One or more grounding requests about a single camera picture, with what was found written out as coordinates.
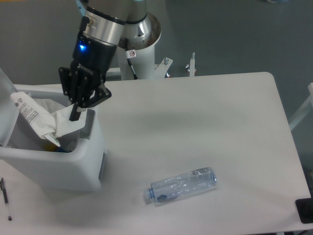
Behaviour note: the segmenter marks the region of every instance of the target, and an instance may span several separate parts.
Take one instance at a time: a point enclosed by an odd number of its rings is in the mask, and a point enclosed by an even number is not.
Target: black cable
[[[125,38],[125,51],[128,51],[128,39],[127,39],[127,38]],[[127,58],[127,62],[128,62],[128,65],[131,67],[132,74],[133,74],[133,76],[134,76],[134,80],[137,80],[138,77],[137,77],[136,72],[135,72],[135,69],[134,69],[134,67],[133,67],[133,65],[132,65],[131,59],[130,59],[130,58]]]
[[[299,233],[298,235],[302,235],[302,234],[305,234],[308,230],[304,230],[302,231],[301,233]]]

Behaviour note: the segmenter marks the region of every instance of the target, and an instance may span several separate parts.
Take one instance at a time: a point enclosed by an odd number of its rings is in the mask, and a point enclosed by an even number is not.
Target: white paper
[[[11,99],[35,133],[58,147],[60,143],[56,138],[85,126],[86,111],[81,112],[77,121],[69,120],[73,105],[65,108],[51,99],[32,99],[24,92],[12,93]]]

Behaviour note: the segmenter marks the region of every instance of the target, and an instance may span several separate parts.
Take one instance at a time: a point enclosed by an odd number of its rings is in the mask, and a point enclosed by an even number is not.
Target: pen
[[[9,208],[9,201],[8,201],[8,196],[6,195],[6,189],[5,189],[5,185],[4,185],[4,179],[1,178],[0,180],[0,188],[3,192],[3,197],[4,197],[4,203],[5,203],[5,207],[8,211],[8,220],[12,220],[12,216],[11,216],[11,212],[10,212],[10,208]]]

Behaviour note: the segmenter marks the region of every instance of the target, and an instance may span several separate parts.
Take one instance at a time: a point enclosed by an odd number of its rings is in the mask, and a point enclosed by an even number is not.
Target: white trash bin
[[[62,89],[18,85],[32,98],[52,99],[68,106]],[[69,153],[45,150],[40,139],[19,114],[10,99],[12,83],[0,69],[0,159],[6,161],[42,187],[94,191],[101,188],[100,177],[107,153],[97,117],[97,108],[87,110],[81,130],[59,138],[61,146],[73,146]]]

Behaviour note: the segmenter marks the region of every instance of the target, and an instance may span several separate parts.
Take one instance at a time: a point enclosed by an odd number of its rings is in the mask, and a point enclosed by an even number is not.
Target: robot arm
[[[89,0],[82,17],[70,68],[59,68],[64,95],[73,106],[70,120],[80,109],[94,107],[111,97],[104,86],[106,72],[125,23],[145,18],[145,0]]]

